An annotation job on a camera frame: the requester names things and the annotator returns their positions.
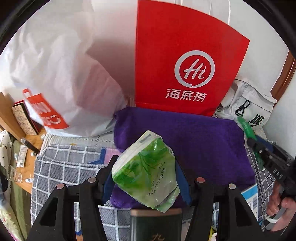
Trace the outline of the dark tea box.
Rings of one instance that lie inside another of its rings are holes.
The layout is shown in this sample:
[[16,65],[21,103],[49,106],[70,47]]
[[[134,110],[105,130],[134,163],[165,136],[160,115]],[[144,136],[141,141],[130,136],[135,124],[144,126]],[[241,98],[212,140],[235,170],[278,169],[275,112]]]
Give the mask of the dark tea box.
[[182,209],[171,208],[162,213],[154,209],[130,211],[130,240],[181,240]]

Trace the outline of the grey checked tablecloth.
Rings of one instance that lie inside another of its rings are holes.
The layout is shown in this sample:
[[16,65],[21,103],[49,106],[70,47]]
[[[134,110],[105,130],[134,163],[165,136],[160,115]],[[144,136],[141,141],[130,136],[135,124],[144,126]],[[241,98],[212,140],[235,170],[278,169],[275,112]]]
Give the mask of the grey checked tablecloth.
[[[95,176],[106,166],[90,164],[98,160],[102,148],[116,149],[111,141],[112,133],[97,138],[68,138],[46,134],[35,161],[31,193],[31,224],[33,225],[43,205],[59,183],[73,186]],[[258,188],[258,221],[263,228],[268,198],[272,193],[274,178],[266,169],[258,170],[255,156],[250,148],[246,153],[254,170]],[[99,207],[102,223],[108,240],[130,240],[130,207],[115,208],[108,201]]]

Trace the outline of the grey Nike waist bag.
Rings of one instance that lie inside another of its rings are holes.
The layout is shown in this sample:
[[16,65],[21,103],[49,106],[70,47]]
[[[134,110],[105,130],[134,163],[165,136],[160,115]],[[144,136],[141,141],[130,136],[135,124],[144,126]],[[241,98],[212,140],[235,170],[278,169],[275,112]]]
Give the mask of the grey Nike waist bag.
[[236,78],[217,107],[215,116],[235,122],[242,117],[256,130],[268,122],[275,104],[276,99],[270,92],[264,92],[260,85],[247,78]]

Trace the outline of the white cream tube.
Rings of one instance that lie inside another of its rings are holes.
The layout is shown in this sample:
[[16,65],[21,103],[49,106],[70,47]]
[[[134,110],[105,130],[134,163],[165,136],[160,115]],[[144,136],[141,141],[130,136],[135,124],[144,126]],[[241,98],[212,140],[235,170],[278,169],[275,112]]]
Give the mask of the white cream tube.
[[20,151],[18,154],[18,160],[16,163],[16,167],[23,168],[25,166],[25,160],[27,155],[28,148],[25,145],[20,145]]

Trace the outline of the white Miniso plastic bag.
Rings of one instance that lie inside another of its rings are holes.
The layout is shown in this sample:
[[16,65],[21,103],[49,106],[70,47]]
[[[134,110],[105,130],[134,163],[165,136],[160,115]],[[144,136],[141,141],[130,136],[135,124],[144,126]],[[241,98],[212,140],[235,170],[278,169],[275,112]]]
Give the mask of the white Miniso plastic bag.
[[94,59],[92,1],[50,1],[15,33],[1,54],[1,84],[13,83],[51,133],[94,137],[112,132],[126,107],[119,84]]

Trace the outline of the floral bedding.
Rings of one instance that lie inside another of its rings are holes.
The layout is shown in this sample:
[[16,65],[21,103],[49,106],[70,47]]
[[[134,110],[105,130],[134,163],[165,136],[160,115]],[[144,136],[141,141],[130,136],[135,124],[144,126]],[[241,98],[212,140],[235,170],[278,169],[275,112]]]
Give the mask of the floral bedding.
[[[12,141],[7,131],[1,131],[1,168],[8,171],[11,160]],[[1,221],[14,240],[25,240],[11,206],[11,181],[6,183],[6,173],[1,181]]]

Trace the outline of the black remote stick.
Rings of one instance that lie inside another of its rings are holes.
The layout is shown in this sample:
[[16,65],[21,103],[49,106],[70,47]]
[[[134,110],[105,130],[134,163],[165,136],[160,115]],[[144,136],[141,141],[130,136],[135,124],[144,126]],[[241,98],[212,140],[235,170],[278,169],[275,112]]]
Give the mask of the black remote stick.
[[28,149],[32,150],[36,155],[39,154],[40,150],[37,149],[32,143],[30,143],[26,138],[21,138],[20,142]]

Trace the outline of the blue tissue pack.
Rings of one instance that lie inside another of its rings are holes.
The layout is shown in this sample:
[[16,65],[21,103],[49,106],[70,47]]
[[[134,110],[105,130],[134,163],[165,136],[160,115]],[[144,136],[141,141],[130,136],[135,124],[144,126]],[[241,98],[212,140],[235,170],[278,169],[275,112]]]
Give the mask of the blue tissue pack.
[[257,184],[250,186],[241,192],[249,207],[251,208],[256,220],[258,220],[258,188]]

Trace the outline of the wooden door frame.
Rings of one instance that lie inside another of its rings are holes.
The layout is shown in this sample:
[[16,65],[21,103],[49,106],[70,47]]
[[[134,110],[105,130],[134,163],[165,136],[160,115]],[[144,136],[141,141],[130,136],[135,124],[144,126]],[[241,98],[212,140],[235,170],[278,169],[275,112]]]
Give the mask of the wooden door frame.
[[289,86],[292,77],[295,73],[295,58],[293,57],[291,51],[288,51],[287,58],[283,65],[280,76],[276,80],[273,88],[271,89],[271,95],[277,101],[281,99],[287,87]]

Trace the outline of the green tissue packet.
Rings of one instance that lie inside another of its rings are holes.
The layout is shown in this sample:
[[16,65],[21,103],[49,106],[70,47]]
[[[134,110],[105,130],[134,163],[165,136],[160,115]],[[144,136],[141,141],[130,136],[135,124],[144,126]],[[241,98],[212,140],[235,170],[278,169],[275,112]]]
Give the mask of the green tissue packet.
[[146,131],[118,157],[111,174],[121,190],[162,213],[172,207],[180,193],[173,151],[152,131]]

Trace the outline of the brown patterned book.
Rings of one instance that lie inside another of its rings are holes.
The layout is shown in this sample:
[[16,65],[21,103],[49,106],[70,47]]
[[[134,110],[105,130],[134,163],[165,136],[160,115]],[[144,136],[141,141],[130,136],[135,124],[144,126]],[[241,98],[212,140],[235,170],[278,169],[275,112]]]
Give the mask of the brown patterned book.
[[26,135],[37,136],[39,134],[42,126],[30,117],[29,111],[23,100],[16,102],[11,107],[11,111]]

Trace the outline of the purple towel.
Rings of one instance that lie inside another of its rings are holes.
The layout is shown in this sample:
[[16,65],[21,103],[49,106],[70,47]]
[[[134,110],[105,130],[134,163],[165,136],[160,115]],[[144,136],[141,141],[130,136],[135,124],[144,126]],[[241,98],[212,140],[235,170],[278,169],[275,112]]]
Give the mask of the purple towel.
[[124,151],[150,130],[163,138],[182,169],[216,185],[254,185],[255,173],[244,147],[243,130],[233,120],[145,108],[124,108],[114,115],[114,143]]

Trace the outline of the wooden nightstand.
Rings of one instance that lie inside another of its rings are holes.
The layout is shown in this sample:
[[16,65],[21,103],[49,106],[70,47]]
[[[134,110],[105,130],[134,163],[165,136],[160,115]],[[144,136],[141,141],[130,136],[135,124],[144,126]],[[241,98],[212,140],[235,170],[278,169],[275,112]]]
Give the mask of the wooden nightstand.
[[[43,144],[43,140],[41,139],[41,136],[43,134],[46,134],[46,130],[44,128],[41,128],[38,136],[26,135],[26,139],[31,144],[33,144],[37,149],[40,150],[41,146]],[[31,155],[32,152],[33,152],[32,150],[27,150],[24,167],[23,168],[21,168],[21,167],[16,168],[16,170],[22,174],[21,183],[16,183],[16,184],[30,194],[32,193],[32,185],[33,184],[27,183],[25,180],[28,178],[34,177],[34,167],[35,167],[36,157]]]

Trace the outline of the green wet wipe packet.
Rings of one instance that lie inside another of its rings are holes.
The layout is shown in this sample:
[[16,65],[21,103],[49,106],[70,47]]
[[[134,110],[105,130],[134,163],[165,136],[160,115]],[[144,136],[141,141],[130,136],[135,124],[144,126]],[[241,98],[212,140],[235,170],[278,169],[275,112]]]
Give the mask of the green wet wipe packet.
[[240,125],[242,126],[243,131],[244,131],[246,137],[247,138],[252,138],[254,140],[257,140],[256,134],[253,131],[253,129],[250,127],[250,125],[248,124],[248,122],[243,117],[241,117],[241,116],[239,116],[237,118],[237,120],[240,123]]

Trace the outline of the red Haidilao paper bag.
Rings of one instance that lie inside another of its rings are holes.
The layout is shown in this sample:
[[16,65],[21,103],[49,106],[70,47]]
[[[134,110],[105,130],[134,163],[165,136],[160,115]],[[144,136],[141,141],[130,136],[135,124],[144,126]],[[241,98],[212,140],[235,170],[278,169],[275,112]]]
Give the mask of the red Haidilao paper bag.
[[212,116],[242,64],[249,40],[185,6],[139,1],[135,105]]

